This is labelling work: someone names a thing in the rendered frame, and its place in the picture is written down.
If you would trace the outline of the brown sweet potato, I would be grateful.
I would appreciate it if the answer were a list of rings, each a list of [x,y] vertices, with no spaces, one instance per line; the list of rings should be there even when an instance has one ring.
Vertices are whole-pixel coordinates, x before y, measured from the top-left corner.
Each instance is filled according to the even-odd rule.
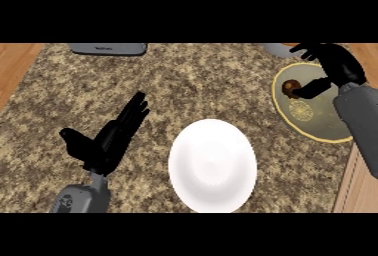
[[[283,84],[283,93],[289,96],[290,99],[299,99],[299,96],[293,93],[296,89],[302,88],[302,84],[298,80],[287,80]]]

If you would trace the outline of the olive plate with yellow rim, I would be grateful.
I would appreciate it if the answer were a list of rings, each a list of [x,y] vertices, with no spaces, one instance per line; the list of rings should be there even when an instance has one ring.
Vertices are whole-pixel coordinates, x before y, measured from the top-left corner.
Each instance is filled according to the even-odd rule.
[[[278,72],[272,83],[272,99],[278,113],[290,127],[306,137],[326,143],[343,143],[354,140],[349,128],[340,120],[333,100],[339,96],[339,87],[333,86],[314,99],[290,99],[283,93],[283,85],[298,80],[306,85],[327,76],[323,66],[314,63],[295,63]]]

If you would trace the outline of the white bowl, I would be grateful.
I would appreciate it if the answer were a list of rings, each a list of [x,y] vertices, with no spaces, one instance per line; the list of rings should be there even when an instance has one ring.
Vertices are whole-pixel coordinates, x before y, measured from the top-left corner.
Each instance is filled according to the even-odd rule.
[[[200,213],[231,213],[247,202],[258,180],[255,149],[227,121],[203,119],[179,133],[169,155],[175,192]]]

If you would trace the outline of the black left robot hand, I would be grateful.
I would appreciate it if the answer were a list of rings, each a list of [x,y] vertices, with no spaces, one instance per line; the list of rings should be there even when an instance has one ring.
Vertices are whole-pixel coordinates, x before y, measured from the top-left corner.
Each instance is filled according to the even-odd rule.
[[[109,176],[123,160],[132,138],[150,114],[145,93],[138,92],[119,117],[91,139],[78,130],[64,128],[60,135],[67,143],[69,154],[83,161],[83,169]]]

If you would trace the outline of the pale grey object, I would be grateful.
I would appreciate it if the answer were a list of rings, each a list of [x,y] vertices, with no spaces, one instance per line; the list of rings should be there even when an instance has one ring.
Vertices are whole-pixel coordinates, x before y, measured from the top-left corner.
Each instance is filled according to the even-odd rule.
[[[265,43],[264,48],[274,56],[283,57],[283,58],[296,57],[305,53],[303,50],[298,52],[292,52],[292,49],[295,48],[295,46],[286,45],[283,43]]]

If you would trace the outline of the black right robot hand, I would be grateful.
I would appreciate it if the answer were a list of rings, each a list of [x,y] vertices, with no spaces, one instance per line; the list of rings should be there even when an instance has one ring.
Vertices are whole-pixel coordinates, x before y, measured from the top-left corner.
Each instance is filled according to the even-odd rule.
[[[342,87],[351,82],[358,85],[367,82],[362,65],[343,46],[333,43],[300,43],[290,52],[300,50],[305,50],[303,59],[320,60],[327,77],[312,80],[302,88],[293,89],[296,98],[314,99],[333,85]]]

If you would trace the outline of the grey flat appliance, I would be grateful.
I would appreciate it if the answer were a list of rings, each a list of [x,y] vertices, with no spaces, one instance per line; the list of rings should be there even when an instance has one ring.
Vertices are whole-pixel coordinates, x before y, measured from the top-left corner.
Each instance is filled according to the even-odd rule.
[[[70,43],[78,54],[140,56],[148,49],[147,43]]]

